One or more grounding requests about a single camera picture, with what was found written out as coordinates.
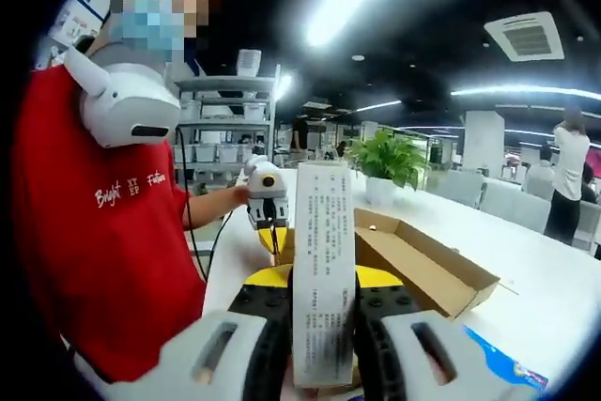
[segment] face mask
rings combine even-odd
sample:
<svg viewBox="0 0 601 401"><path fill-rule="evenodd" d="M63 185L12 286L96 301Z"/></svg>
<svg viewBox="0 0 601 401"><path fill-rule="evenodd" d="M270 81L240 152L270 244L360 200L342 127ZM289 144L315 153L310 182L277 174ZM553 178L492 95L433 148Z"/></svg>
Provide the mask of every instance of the face mask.
<svg viewBox="0 0 601 401"><path fill-rule="evenodd" d="M173 61L184 50L184 13L174 12L171 0L123 0L110 39Z"/></svg>

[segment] potted plant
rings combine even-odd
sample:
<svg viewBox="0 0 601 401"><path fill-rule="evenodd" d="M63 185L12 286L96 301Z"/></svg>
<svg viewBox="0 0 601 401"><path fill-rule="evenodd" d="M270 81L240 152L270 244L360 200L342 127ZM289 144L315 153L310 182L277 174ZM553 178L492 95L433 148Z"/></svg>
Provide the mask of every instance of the potted plant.
<svg viewBox="0 0 601 401"><path fill-rule="evenodd" d="M378 131L374 138L354 142L349 157L367 177L366 198L369 204L389 207L394 201L394 186L409 185L417 190L419 169L427 163L424 153L410 138L390 136Z"/></svg>

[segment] white shirt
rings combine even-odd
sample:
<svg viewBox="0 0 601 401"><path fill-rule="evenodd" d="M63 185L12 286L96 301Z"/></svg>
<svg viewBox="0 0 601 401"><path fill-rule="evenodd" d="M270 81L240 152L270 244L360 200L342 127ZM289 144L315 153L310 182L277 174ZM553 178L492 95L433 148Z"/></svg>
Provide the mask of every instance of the white shirt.
<svg viewBox="0 0 601 401"><path fill-rule="evenodd" d="M550 195L553 191L551 185L554 181L555 171L551 168L551 162L541 160L539 163L532 165L526 173L522 184L522 192L534 194L550 201Z"/></svg>
<svg viewBox="0 0 601 401"><path fill-rule="evenodd" d="M567 131L563 127L558 127L553 133L555 143L560 147L553 187L568 199L579 201L582 196L582 169L591 140L586 135Z"/></svg>

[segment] white flower pot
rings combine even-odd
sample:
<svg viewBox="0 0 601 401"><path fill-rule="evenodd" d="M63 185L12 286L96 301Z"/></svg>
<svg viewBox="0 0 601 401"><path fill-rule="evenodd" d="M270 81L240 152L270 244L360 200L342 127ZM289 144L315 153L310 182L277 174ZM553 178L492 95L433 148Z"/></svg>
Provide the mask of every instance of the white flower pot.
<svg viewBox="0 0 601 401"><path fill-rule="evenodd" d="M387 178L368 177L365 181L365 200L374 207L392 207L396 185Z"/></svg>

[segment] red t-shirt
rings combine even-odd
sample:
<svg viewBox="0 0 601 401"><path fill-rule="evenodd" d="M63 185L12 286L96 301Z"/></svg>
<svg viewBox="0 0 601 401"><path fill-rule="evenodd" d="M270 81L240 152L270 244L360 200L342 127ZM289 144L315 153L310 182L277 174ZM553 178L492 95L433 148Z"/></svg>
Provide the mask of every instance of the red t-shirt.
<svg viewBox="0 0 601 401"><path fill-rule="evenodd" d="M13 149L16 236L32 293L109 378L133 380L202 312L168 144L104 149L63 66L33 72Z"/></svg>

